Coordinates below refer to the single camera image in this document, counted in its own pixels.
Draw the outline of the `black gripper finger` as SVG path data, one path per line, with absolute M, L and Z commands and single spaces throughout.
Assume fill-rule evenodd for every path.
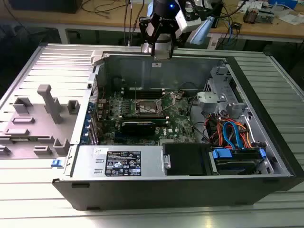
M 171 33 L 171 49 L 169 52 L 169 58 L 172 58 L 173 56 L 173 52 L 174 52 L 174 48 L 176 46 L 176 27 L 173 24 L 170 24 L 170 33 Z
M 142 35 L 142 52 L 150 53 L 151 56 L 155 54 L 155 43 L 156 43 L 156 28 L 155 28 L 155 17 L 140 17 L 139 27 Z

